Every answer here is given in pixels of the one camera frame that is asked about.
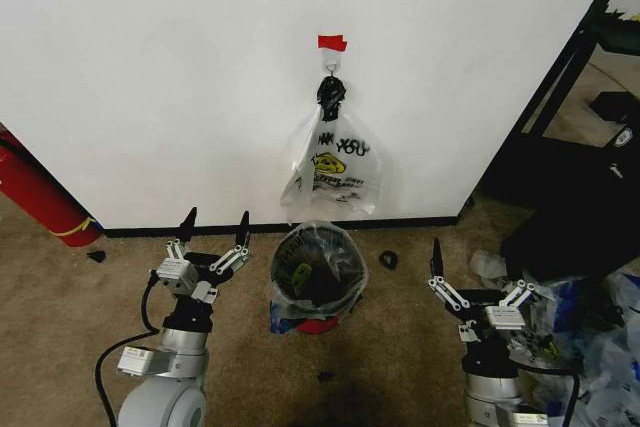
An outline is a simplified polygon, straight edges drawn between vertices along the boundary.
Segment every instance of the trash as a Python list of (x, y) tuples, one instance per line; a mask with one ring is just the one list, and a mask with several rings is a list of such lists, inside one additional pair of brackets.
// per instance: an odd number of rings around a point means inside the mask
[(499, 255), (484, 250), (476, 250), (469, 267), (480, 276), (480, 281), (488, 289), (502, 289), (507, 280), (507, 264)]
[(640, 360), (640, 277), (622, 270), (607, 277), (607, 286), (621, 309), (629, 349)]
[(329, 222), (300, 224), (273, 256), (271, 331), (329, 330), (352, 309), (367, 279), (364, 259), (347, 232)]
[(87, 257), (89, 257), (91, 260), (95, 260), (96, 262), (101, 263), (107, 257), (107, 254), (104, 250), (96, 250), (94, 252), (87, 253)]
[(371, 139), (340, 111), (345, 92), (337, 77), (325, 77), (314, 116), (290, 141), (293, 172), (280, 199), (289, 219), (302, 216), (315, 200), (367, 214), (375, 209), (382, 163)]
[[(510, 349), (535, 365), (582, 367), (572, 426), (635, 427), (640, 425), (639, 309), (640, 278), (628, 270), (604, 282), (570, 278), (537, 285), (529, 302), (530, 331), (513, 334)], [(566, 395), (566, 379), (535, 380), (534, 405), (551, 415)]]
[(391, 250), (385, 250), (382, 254), (380, 254), (378, 260), (383, 265), (383, 267), (386, 267), (389, 270), (395, 270), (398, 266), (398, 254), (392, 252)]
[(323, 370), (321, 372), (318, 372), (316, 378), (318, 379), (318, 382), (328, 382), (333, 379), (333, 372)]

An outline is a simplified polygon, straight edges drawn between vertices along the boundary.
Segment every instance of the white robot link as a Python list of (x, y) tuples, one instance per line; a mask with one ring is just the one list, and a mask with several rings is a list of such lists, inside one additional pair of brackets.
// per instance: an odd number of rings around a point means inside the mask
[[(175, 241), (167, 242), (168, 257), (151, 277), (142, 296), (141, 313), (147, 332), (109, 347), (98, 359), (95, 380), (98, 393), (112, 427), (202, 427), (206, 413), (204, 383), (208, 362), (207, 337), (213, 329), (211, 316), (218, 286), (245, 265), (249, 251), (249, 212), (245, 212), (236, 232), (233, 249), (222, 257), (191, 252), (197, 209), (194, 207), (178, 228)], [(157, 349), (128, 346), (160, 331), (147, 316), (151, 288), (162, 283), (176, 299), (174, 311), (162, 324), (162, 340)], [(116, 422), (102, 384), (105, 358), (125, 346), (118, 371), (146, 379), (125, 399)]]

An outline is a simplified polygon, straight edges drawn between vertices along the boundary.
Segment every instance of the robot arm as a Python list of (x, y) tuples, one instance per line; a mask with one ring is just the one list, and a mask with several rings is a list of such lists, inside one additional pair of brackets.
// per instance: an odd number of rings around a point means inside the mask
[(535, 292), (535, 286), (517, 278), (521, 276), (521, 273), (512, 276), (515, 282), (506, 294), (485, 289), (458, 292), (444, 281), (440, 242), (438, 239), (434, 241), (428, 286), (445, 304), (445, 308), (462, 321), (458, 332), (460, 340), (467, 346), (467, 353), (462, 359), (465, 406), (474, 427), (549, 425), (544, 413), (523, 403), (517, 384), (518, 369), (572, 376), (574, 384), (563, 427), (567, 427), (571, 421), (578, 397), (578, 376), (568, 370), (540, 369), (512, 361), (507, 342), (500, 335), (500, 332), (518, 331), (525, 327), (520, 307)]
[[(111, 406), (103, 397), (105, 410), (112, 426), (121, 427), (201, 427), (204, 425), (206, 402), (204, 381), (208, 364), (206, 341), (213, 330), (211, 315), (219, 296), (218, 286), (230, 280), (251, 258), (249, 251), (249, 213), (245, 212), (238, 227), (236, 245), (222, 257), (192, 252), (188, 247), (195, 224), (194, 207), (178, 229), (178, 238), (167, 242), (168, 257), (156, 271), (153, 284), (160, 282), (176, 299), (162, 329), (158, 348), (126, 346), (118, 362), (118, 371), (145, 377), (125, 399), (116, 424)], [(143, 317), (146, 319), (146, 296)], [(149, 333), (158, 329), (147, 325)], [(96, 385), (104, 392), (99, 377), (101, 361), (106, 354), (128, 339), (108, 349), (96, 366)]]

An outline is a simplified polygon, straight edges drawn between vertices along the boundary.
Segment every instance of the red fire extinguisher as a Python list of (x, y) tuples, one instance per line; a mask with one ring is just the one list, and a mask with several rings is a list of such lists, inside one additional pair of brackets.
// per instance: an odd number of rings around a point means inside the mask
[(95, 220), (10, 132), (0, 132), (0, 191), (70, 247), (100, 237)]

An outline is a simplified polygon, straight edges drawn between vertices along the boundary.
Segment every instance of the beige carpet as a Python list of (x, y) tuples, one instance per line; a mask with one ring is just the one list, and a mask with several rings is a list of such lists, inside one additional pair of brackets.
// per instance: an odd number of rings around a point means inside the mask
[[(529, 214), (476, 199), (456, 227), (352, 232), (369, 285), (353, 315), (320, 336), (269, 333), (269, 267), (282, 235), (254, 235), (251, 263), (222, 286), (215, 306), (207, 425), (465, 425), (456, 321), (425, 288), (433, 237), (442, 242), (450, 282), (471, 287), (473, 252), (496, 252)], [(0, 218), (0, 423), (106, 426), (94, 363), (142, 330), (140, 296), (166, 239), (101, 238), (71, 249), (4, 197)], [(217, 253), (230, 245), (230, 236), (192, 242), (193, 250)], [(102, 264), (86, 258), (94, 249), (106, 251)], [(398, 253), (396, 271), (379, 264), (383, 250)], [(159, 326), (171, 308), (169, 294), (156, 287), (152, 322)], [(116, 373), (118, 355), (104, 368), (116, 411), (137, 384)], [(320, 371), (333, 380), (319, 382)]]

